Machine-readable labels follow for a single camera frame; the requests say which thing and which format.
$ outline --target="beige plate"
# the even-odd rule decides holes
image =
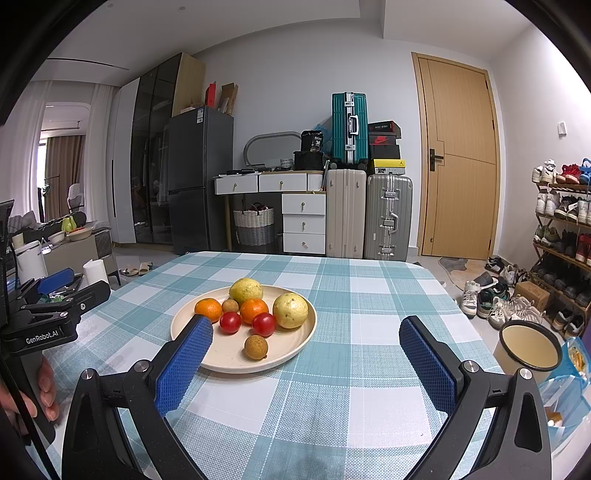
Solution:
[[[208,291],[203,295],[195,297],[193,300],[185,304],[174,316],[170,324],[170,336],[174,340],[177,335],[183,330],[184,326],[193,317],[195,304],[203,299],[216,299],[219,303],[229,298],[228,292],[230,287],[219,288],[217,290]],[[281,287],[274,287],[272,285],[262,286],[262,299],[265,300],[269,311],[273,311],[273,303],[279,295],[290,293]],[[269,352],[267,357],[263,360],[250,360],[243,352],[244,342],[253,334],[250,326],[242,324],[240,330],[233,335],[226,335],[220,330],[219,322],[213,324],[213,342],[207,354],[203,358],[201,365],[216,372],[227,374],[247,374],[252,372],[260,372],[268,368],[281,365],[287,362],[291,357],[296,355],[304,345],[314,335],[316,330],[316,310],[314,306],[306,299],[308,303],[308,318],[304,324],[296,329],[287,330],[277,326],[275,332],[267,337],[269,344]]]

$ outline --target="curtain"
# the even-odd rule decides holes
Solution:
[[[84,135],[66,135],[47,139],[45,178],[49,179],[46,183],[50,188],[45,197],[46,221],[70,213],[67,202],[68,190],[73,183],[80,183],[84,143]]]
[[[84,212],[88,220],[109,221],[107,210],[106,143],[115,87],[95,85],[84,146]]]
[[[14,199],[12,215],[35,213],[37,150],[51,82],[29,82],[0,129],[0,202]]]

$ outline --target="paper towel roll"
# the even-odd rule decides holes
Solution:
[[[84,272],[82,283],[85,286],[92,285],[101,280],[107,282],[107,284],[109,283],[105,264],[102,260],[89,260],[82,266],[82,271]]]

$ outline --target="red tomato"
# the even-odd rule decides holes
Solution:
[[[224,333],[236,333],[242,320],[236,312],[226,312],[220,317],[220,328]]]
[[[259,313],[252,320],[252,329],[257,335],[268,337],[275,332],[275,317],[270,313]]]

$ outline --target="checkered tablecloth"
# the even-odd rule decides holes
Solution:
[[[84,368],[111,374],[151,359],[170,340],[182,305],[241,277],[306,296],[318,325],[306,347],[278,368],[246,375],[200,368],[181,406],[167,414],[212,480],[404,478],[446,418],[400,347],[398,328],[408,315],[460,359],[501,371],[456,303],[418,265],[201,252],[112,293],[83,317],[77,341],[46,352],[63,411]],[[156,478],[129,414],[122,418],[140,465]],[[490,420],[485,411],[455,478],[469,472]],[[58,467],[64,424],[49,450]]]

